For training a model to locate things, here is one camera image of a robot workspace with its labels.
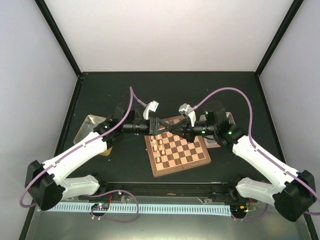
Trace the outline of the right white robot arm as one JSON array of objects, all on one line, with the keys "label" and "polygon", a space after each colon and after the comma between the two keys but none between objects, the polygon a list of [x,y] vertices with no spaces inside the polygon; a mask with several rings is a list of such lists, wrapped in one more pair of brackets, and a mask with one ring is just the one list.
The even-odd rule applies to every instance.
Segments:
[{"label": "right white robot arm", "polygon": [[302,172],[283,163],[227,118],[220,102],[206,105],[205,119],[197,120],[187,103],[179,107],[184,120],[171,128],[171,133],[191,142],[196,136],[213,136],[216,143],[242,158],[258,170],[268,183],[245,177],[228,187],[228,198],[234,202],[251,198],[275,207],[286,220],[295,222],[316,202],[315,178],[307,170]]}]

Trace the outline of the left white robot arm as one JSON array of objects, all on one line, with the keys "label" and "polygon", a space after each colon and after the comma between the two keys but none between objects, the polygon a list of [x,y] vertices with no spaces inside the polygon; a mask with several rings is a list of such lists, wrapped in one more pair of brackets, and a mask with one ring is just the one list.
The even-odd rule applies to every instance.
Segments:
[{"label": "left white robot arm", "polygon": [[102,180],[92,174],[76,178],[69,175],[93,157],[110,150],[124,134],[156,136],[170,131],[172,125],[148,115],[151,110],[152,106],[146,107],[142,119],[136,119],[135,111],[131,109],[113,115],[65,152],[43,163],[34,160],[27,167],[24,192],[42,211],[53,208],[64,199],[82,195],[103,199],[108,188]]}]

